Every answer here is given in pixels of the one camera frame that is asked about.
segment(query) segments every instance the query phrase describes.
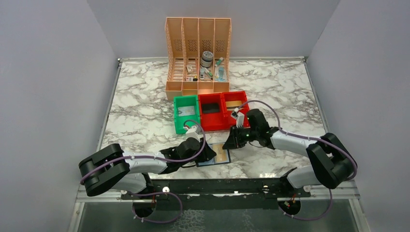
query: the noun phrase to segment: white marble surface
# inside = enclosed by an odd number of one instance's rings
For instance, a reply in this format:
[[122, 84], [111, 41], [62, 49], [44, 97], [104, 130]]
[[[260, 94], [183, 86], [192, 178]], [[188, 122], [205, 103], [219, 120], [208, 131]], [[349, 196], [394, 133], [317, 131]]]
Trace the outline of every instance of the white marble surface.
[[[282, 127], [306, 135], [323, 135], [324, 128], [306, 69], [301, 61], [231, 61], [231, 91], [245, 90], [248, 100], [262, 100], [277, 109]], [[124, 62], [109, 114], [102, 146], [119, 143], [124, 150], [158, 151], [178, 145], [174, 106], [165, 96], [168, 62]], [[274, 115], [258, 103], [271, 126]], [[228, 131], [207, 132], [211, 143], [225, 142]], [[293, 167], [309, 164], [308, 158], [281, 150], [246, 145], [231, 151], [232, 163], [179, 169], [151, 178], [257, 178], [279, 177]]]

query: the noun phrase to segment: peach plastic rack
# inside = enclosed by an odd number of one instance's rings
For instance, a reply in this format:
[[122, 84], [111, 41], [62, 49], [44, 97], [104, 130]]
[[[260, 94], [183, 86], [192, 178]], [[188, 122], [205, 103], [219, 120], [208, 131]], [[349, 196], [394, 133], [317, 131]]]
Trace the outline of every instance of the peach plastic rack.
[[[229, 53], [231, 50], [232, 24], [230, 18], [175, 18], [165, 23], [168, 47], [169, 70], [165, 92], [168, 100], [176, 96], [229, 92]], [[200, 59], [204, 51], [214, 54], [208, 70], [214, 75], [216, 62], [220, 57], [226, 78], [218, 81], [205, 74], [200, 79]], [[190, 64], [193, 72], [188, 73]]]

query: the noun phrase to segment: metal frame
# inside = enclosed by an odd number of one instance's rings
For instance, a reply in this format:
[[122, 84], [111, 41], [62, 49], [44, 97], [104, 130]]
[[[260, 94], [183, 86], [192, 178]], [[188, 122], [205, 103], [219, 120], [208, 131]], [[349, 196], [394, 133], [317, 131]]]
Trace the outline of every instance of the metal frame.
[[[117, 74], [115, 77], [115, 83], [111, 92], [111, 96], [110, 96], [110, 100], [109, 100], [109, 104], [107, 107], [107, 111], [105, 114], [105, 118], [104, 118], [104, 122], [103, 122], [103, 126], [102, 126], [102, 130], [101, 130], [101, 134], [99, 137], [99, 141], [98, 141], [98, 145], [97, 145], [97, 151], [100, 150], [101, 145], [102, 145], [102, 141], [103, 141], [103, 137], [104, 137], [104, 133], [105, 133], [105, 129], [106, 129], [106, 125], [107, 125], [107, 121], [108, 121], [108, 116], [109, 116], [109, 112], [111, 110], [111, 106], [112, 106], [112, 102], [114, 99], [114, 95], [115, 95], [115, 90], [117, 87], [117, 83], [118, 83], [118, 78], [119, 78], [119, 74], [121, 71], [121, 66], [123, 62], [130, 62], [130, 61], [164, 61], [167, 58], [165, 57], [157, 57], [157, 58], [121, 58], [118, 59], [119, 64], [118, 64], [118, 70], [117, 70]], [[325, 114], [320, 106], [320, 102], [316, 93], [316, 90], [314, 88], [313, 82], [311, 80], [309, 71], [308, 71], [308, 67], [307, 67], [307, 63], [306, 63], [306, 57], [290, 57], [290, 58], [278, 58], [278, 57], [264, 57], [264, 58], [259, 58], [259, 57], [235, 57], [235, 58], [231, 58], [231, 60], [276, 60], [276, 61], [302, 61], [304, 63], [306, 72], [307, 72], [307, 76], [309, 78], [309, 82], [310, 85], [312, 87], [313, 90], [313, 94], [322, 118], [322, 122], [323, 122], [323, 126], [326, 132], [328, 132], [329, 127], [327, 124], [327, 120], [325, 117]], [[296, 198], [296, 199], [303, 199], [303, 200], [325, 200], [325, 199], [329, 199], [329, 191], [326, 187], [324, 186], [312, 186], [311, 190], [310, 190], [310, 197], [303, 197], [303, 198]], [[357, 224], [357, 228], [359, 229], [359, 231], [363, 231], [363, 232], [369, 232], [369, 226], [368, 223], [366, 221], [365, 215], [363, 214], [362, 208], [360, 206], [359, 203], [359, 199], [360, 199], [360, 194], [357, 190], [356, 184], [354, 181], [347, 181], [347, 182], [343, 182], [339, 185], [338, 188], [332, 190], [332, 194], [333, 194], [333, 199], [349, 199], [349, 202], [351, 204], [351, 209], [353, 211], [353, 215]], [[187, 194], [188, 196], [197, 196], [198, 194]], [[238, 192], [233, 192], [232, 194], [226, 194], [224, 193], [223, 195], [232, 195], [232, 196], [246, 196], [247, 193], [238, 193]], [[87, 193], [85, 191], [84, 186], [80, 186], [78, 193], [77, 193], [77, 197], [76, 197], [76, 203], [74, 205], [74, 211], [73, 211], [73, 216], [68, 228], [69, 232], [76, 232], [79, 229], [79, 225], [80, 225], [80, 221], [81, 221], [81, 216], [84, 210], [84, 204], [85, 203], [90, 203], [90, 202], [133, 202], [133, 203], [144, 203], [144, 202], [151, 202], [151, 200], [141, 200], [141, 199], [134, 199], [134, 200], [123, 200], [121, 199], [121, 192], [119, 190], [110, 190], [107, 191], [104, 194], [101, 194], [99, 196], [96, 197], [88, 197]], [[288, 200], [289, 198], [277, 198], [278, 201], [283, 201], [283, 200]]]

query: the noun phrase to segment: gray backdrop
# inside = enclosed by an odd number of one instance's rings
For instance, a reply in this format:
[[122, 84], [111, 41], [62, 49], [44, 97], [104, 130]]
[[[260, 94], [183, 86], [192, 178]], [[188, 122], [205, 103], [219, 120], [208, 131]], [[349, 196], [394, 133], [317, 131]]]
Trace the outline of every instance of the gray backdrop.
[[2, 232], [67, 230], [116, 65], [85, 0], [1, 1]]
[[341, 0], [307, 60], [372, 231], [408, 231], [410, 1]]
[[88, 0], [115, 54], [166, 57], [165, 19], [232, 18], [231, 56], [308, 56], [339, 0]]

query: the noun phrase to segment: marble tabletop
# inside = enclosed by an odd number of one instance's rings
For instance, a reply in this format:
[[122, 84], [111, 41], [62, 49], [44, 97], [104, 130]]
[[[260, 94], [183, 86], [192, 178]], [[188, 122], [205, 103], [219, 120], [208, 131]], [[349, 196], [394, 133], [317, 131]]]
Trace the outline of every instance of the marble tabletop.
[[[323, 135], [324, 127], [305, 66], [302, 61], [230, 61], [231, 91], [246, 91], [248, 100], [262, 100], [279, 114], [284, 130], [309, 136]], [[123, 62], [102, 147], [119, 143], [135, 152], [154, 152], [177, 146], [186, 139], [174, 128], [174, 106], [165, 95], [167, 61]], [[258, 103], [270, 126], [277, 121]], [[207, 132], [208, 143], [225, 142], [229, 131]], [[232, 162], [179, 169], [151, 178], [258, 178], [280, 177], [289, 169], [309, 164], [308, 158], [288, 151], [246, 145], [230, 152]]]

